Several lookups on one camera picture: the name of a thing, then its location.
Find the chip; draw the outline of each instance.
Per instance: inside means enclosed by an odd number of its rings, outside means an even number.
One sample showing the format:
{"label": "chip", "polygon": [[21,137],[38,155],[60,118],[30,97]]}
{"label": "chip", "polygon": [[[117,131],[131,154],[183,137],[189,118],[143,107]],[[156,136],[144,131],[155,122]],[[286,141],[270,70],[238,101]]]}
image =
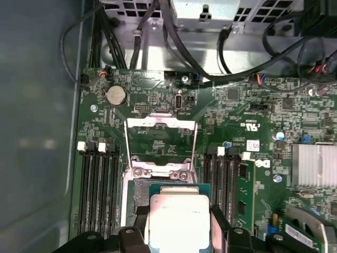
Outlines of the chip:
{"label": "chip", "polygon": [[292,110],[294,107],[294,99],[284,98],[282,100],[282,109],[284,110]]}
{"label": "chip", "polygon": [[247,164],[240,164],[239,176],[247,178]]}
{"label": "chip", "polygon": [[276,141],[276,148],[277,149],[284,149],[285,148],[285,142],[284,141]]}
{"label": "chip", "polygon": [[334,216],[337,216],[337,203],[331,203],[330,204],[330,207],[331,207],[331,215],[334,215]]}
{"label": "chip", "polygon": [[239,201],[239,203],[237,205],[237,210],[238,210],[239,214],[245,215],[246,214],[246,204],[243,203],[242,201]]}
{"label": "chip", "polygon": [[228,100],[239,100],[239,91],[237,89],[229,89],[227,99]]}

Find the mounting hole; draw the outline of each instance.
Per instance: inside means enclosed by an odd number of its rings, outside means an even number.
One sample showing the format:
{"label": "mounting hole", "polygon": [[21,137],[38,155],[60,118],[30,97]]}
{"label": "mounting hole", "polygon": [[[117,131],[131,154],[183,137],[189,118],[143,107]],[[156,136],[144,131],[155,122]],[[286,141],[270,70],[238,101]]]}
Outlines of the mounting hole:
{"label": "mounting hole", "polygon": [[96,237],[97,237],[97,236],[95,236],[95,235],[91,235],[91,236],[88,236],[87,239],[88,239],[88,240],[93,240],[93,239],[96,239]]}
{"label": "mounting hole", "polygon": [[276,31],[275,31],[274,28],[270,28],[270,29],[268,30],[268,32],[267,32],[267,35],[268,35],[268,36],[275,36],[275,34],[276,34]]}
{"label": "mounting hole", "polygon": [[293,28],[293,26],[290,25],[290,24],[284,25],[284,26],[282,27],[282,31],[288,32],[288,31],[290,31],[292,28]]}

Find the integrated circuit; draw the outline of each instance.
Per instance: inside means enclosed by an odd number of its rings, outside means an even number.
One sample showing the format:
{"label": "integrated circuit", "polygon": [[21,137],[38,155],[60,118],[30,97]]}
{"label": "integrated circuit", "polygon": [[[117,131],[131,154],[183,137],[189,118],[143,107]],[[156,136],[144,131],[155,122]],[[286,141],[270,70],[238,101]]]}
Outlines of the integrated circuit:
{"label": "integrated circuit", "polygon": [[227,99],[228,100],[239,100],[239,91],[238,91],[238,89],[228,89]]}
{"label": "integrated circuit", "polygon": [[243,203],[242,201],[239,201],[237,203],[237,211],[239,212],[239,214],[245,215],[246,214],[246,204]]}
{"label": "integrated circuit", "polygon": [[242,178],[247,177],[247,164],[240,164],[239,176]]}
{"label": "integrated circuit", "polygon": [[337,203],[333,202],[330,203],[330,208],[331,208],[331,215],[336,216],[337,217]]}
{"label": "integrated circuit", "polygon": [[284,110],[293,110],[294,108],[294,99],[292,98],[284,98],[282,100],[282,109]]}

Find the metal bracket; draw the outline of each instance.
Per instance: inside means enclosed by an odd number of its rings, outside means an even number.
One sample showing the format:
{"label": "metal bracket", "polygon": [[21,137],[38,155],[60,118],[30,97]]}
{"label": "metal bracket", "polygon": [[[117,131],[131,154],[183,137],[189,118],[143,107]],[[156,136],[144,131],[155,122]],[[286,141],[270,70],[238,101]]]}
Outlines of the metal bracket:
{"label": "metal bracket", "polygon": [[191,165],[190,159],[184,163],[168,163],[164,166],[157,166],[153,162],[140,162],[136,157],[131,158],[134,167],[129,164],[123,172],[123,191],[121,207],[121,226],[126,224],[127,190],[128,182],[137,178],[162,177],[171,180],[180,180],[186,183],[196,183],[197,175],[194,165]]}
{"label": "metal bracket", "polygon": [[193,147],[190,168],[194,164],[194,152],[196,144],[196,136],[198,132],[198,123],[196,121],[178,120],[170,113],[151,113],[144,119],[126,119],[124,121],[125,141],[127,148],[127,159],[130,168],[133,168],[133,161],[131,160],[130,146],[128,142],[127,129],[133,127],[154,127],[156,124],[166,124],[169,128],[189,129],[194,131]]}
{"label": "metal bracket", "polygon": [[[166,124],[169,128],[189,129],[194,131],[191,158],[186,159],[184,163],[168,163],[164,166],[157,166],[154,162],[139,161],[138,158],[131,157],[127,130],[133,127],[154,127],[156,124]],[[194,168],[197,130],[198,124],[196,121],[178,120],[169,113],[151,113],[144,119],[126,119],[124,121],[128,165],[126,170],[123,172],[121,226],[126,224],[127,190],[128,182],[130,180],[134,180],[136,178],[165,177],[187,183],[197,182],[197,176]]]}

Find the screw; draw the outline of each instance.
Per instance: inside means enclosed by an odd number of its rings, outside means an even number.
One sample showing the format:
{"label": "screw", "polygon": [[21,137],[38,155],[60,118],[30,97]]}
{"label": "screw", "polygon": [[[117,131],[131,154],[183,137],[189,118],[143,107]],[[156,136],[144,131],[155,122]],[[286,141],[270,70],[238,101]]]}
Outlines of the screw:
{"label": "screw", "polygon": [[274,176],[274,178],[273,178],[273,181],[274,181],[275,183],[281,183],[281,182],[282,182],[282,176],[279,175],[279,174],[276,174],[276,175]]}
{"label": "screw", "polygon": [[283,241],[283,236],[280,236],[280,235],[274,235],[273,237],[274,237],[274,239],[276,239],[277,241]]}
{"label": "screw", "polygon": [[88,236],[88,237],[87,237],[88,240],[93,240],[93,239],[95,239],[95,238],[96,238],[95,235],[92,235],[92,236]]}
{"label": "screw", "polygon": [[183,83],[188,83],[188,82],[189,82],[189,77],[188,77],[187,75],[185,75],[185,76],[183,76],[183,77],[181,78],[181,81],[182,81]]}
{"label": "screw", "polygon": [[92,105],[90,106],[90,111],[92,111],[92,112],[97,112],[97,110],[98,110],[98,106],[97,106],[97,105],[92,104]]}
{"label": "screw", "polygon": [[240,31],[240,28],[238,26],[233,27],[233,33],[237,34]]}
{"label": "screw", "polygon": [[133,171],[133,174],[135,177],[140,177],[142,175],[142,170],[141,169],[135,169]]}
{"label": "screw", "polygon": [[151,24],[151,28],[152,28],[152,30],[156,30],[157,29],[157,22],[153,22]]}
{"label": "screw", "polygon": [[238,233],[239,235],[242,235],[243,234],[243,230],[241,228],[235,228],[234,229],[234,232],[235,233]]}
{"label": "screw", "polygon": [[180,172],[179,178],[181,180],[186,180],[187,179],[187,174],[185,172]]}

